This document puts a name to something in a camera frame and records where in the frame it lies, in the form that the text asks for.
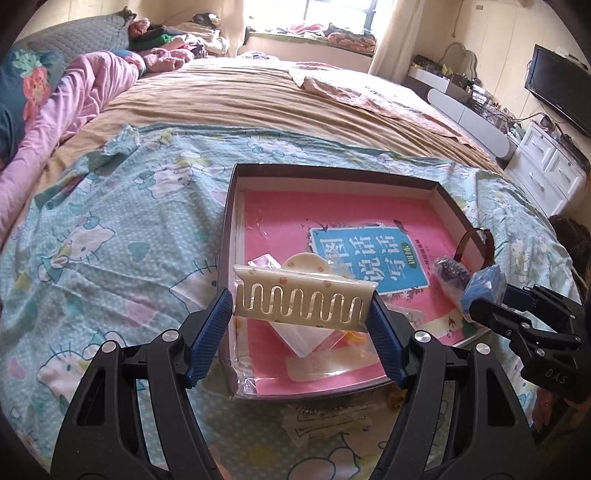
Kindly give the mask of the person's right hand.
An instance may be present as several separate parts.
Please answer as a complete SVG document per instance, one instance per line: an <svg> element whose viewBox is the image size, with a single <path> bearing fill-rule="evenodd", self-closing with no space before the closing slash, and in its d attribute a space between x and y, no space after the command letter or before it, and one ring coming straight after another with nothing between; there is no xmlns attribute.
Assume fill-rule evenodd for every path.
<svg viewBox="0 0 591 480"><path fill-rule="evenodd" d="M537 388L535 406L532 412L534 431L554 428L564 414L563 399L542 387Z"/></svg>

